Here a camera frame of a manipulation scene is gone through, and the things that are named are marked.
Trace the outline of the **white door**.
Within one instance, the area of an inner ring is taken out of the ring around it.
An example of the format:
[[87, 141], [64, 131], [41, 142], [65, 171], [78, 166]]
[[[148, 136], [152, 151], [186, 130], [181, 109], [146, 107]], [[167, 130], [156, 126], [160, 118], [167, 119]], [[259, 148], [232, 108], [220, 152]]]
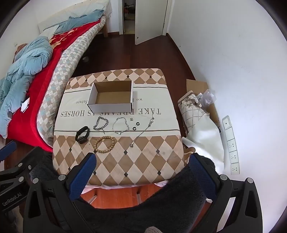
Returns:
[[135, 45], [161, 36], [168, 0], [136, 0]]

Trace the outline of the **open cardboard box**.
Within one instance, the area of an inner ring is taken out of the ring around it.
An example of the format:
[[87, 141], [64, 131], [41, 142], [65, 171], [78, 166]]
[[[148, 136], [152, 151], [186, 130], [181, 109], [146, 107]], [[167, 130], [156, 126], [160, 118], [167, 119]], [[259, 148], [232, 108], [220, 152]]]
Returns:
[[133, 82], [93, 83], [87, 106], [94, 114], [131, 113], [133, 111]]

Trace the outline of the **checkered tablecloth with text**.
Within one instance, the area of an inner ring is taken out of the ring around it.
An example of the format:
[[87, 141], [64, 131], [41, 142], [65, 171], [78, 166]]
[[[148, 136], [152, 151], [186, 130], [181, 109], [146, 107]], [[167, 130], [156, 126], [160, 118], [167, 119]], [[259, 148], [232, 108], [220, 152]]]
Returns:
[[[87, 102], [95, 82], [132, 81], [131, 113], [94, 114]], [[88, 126], [88, 141], [75, 141]], [[53, 166], [67, 174], [84, 157], [96, 155], [93, 187], [141, 186], [174, 177], [186, 165], [175, 109], [158, 68], [119, 69], [71, 78], [55, 122]]]

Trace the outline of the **light blue duvet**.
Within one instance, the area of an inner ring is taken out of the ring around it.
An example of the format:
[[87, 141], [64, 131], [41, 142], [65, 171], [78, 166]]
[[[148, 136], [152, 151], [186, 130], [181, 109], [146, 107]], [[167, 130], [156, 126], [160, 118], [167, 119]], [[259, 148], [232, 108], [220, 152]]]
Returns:
[[13, 115], [19, 111], [26, 95], [30, 95], [31, 110], [27, 120], [36, 116], [48, 89], [53, 72], [66, 50], [82, 34], [100, 23], [93, 21], [56, 34], [49, 40], [39, 36], [22, 48], [15, 56], [6, 76], [1, 79], [1, 136], [8, 137], [8, 126]]

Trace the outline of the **red blanket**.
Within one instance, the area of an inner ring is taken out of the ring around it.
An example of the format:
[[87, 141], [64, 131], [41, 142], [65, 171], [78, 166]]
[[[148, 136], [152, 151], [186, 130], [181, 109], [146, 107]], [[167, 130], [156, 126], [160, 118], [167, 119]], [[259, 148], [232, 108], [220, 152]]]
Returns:
[[29, 99], [27, 109], [13, 114], [8, 139], [52, 152], [55, 116], [63, 91], [83, 53], [105, 23], [106, 17], [102, 16], [96, 22], [51, 37], [53, 55], [29, 86], [25, 96]]

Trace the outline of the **clear plastic wrap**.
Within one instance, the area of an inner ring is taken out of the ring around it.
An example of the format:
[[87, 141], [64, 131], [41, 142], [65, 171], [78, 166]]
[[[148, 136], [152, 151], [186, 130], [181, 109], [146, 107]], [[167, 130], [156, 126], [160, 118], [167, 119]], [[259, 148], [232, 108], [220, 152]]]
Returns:
[[208, 107], [217, 100], [215, 96], [215, 91], [212, 89], [207, 89], [200, 98], [200, 103], [203, 107]]

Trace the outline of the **white power strip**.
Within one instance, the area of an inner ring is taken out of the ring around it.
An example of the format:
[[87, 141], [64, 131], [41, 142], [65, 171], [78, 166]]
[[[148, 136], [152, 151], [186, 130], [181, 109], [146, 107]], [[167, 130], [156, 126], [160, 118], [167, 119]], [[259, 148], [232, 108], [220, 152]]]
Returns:
[[227, 151], [229, 154], [229, 161], [230, 161], [230, 172], [232, 175], [239, 175], [240, 174], [239, 157], [230, 117], [229, 116], [224, 117], [222, 119], [222, 124], [227, 142]]

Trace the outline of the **black fuzzy sleeve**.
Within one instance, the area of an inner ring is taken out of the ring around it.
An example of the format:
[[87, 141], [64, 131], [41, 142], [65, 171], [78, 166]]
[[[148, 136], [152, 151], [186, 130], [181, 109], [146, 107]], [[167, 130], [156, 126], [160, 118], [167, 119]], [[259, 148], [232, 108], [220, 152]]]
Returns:
[[[25, 232], [59, 232], [60, 224], [54, 211], [58, 206], [54, 182], [65, 176], [50, 169], [50, 177], [41, 188], [36, 188], [41, 190], [38, 193], [40, 211], [29, 212], [26, 202]], [[145, 232], [151, 227], [161, 232], [190, 232], [207, 199], [187, 165], [163, 188], [136, 206], [99, 209], [81, 197], [75, 203], [92, 232]]]

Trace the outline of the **black smart band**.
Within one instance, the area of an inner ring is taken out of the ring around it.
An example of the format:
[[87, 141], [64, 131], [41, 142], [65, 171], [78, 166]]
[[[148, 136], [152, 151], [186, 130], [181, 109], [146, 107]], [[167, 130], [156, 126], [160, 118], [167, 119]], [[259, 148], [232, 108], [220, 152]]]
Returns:
[[79, 144], [84, 144], [88, 141], [90, 134], [90, 129], [88, 126], [84, 126], [79, 131], [76, 132], [75, 141]]

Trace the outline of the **folded patterned cloth bag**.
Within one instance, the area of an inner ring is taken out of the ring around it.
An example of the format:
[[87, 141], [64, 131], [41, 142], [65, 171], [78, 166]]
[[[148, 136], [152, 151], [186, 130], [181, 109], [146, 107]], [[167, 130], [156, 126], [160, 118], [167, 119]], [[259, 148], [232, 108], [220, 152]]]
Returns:
[[219, 128], [211, 120], [210, 114], [202, 109], [200, 99], [201, 95], [188, 91], [178, 100], [186, 130], [183, 143], [187, 147], [194, 147], [199, 155], [211, 159], [216, 172], [221, 173], [224, 170], [224, 149]]

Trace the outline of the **white paper pieces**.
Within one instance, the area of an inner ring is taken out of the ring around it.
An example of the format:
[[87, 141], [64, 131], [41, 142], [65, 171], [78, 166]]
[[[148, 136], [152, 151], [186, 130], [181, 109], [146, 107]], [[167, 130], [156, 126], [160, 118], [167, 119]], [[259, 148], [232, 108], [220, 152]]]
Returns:
[[22, 113], [24, 113], [24, 112], [27, 110], [27, 108], [29, 107], [29, 103], [30, 103], [30, 97], [28, 97], [28, 98], [22, 103], [21, 108], [20, 108], [20, 111], [21, 111]]

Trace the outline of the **bed with checkered mattress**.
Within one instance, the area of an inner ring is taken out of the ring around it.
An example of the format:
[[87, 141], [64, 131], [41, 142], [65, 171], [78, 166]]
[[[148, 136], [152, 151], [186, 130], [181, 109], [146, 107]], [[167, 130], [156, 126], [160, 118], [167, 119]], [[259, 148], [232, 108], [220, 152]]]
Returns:
[[1, 79], [3, 139], [51, 150], [64, 89], [111, 12], [110, 1], [83, 1], [39, 24]]

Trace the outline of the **flat cardboard sheet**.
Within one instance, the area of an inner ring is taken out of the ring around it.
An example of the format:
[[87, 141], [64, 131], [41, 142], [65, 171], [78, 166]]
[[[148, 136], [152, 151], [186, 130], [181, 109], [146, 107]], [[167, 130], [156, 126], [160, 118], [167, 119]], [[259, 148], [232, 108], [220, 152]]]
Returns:
[[186, 90], [187, 92], [192, 91], [195, 94], [203, 110], [209, 113], [210, 119], [219, 127], [219, 117], [214, 105], [215, 92], [208, 87], [208, 84], [202, 81], [186, 80]]

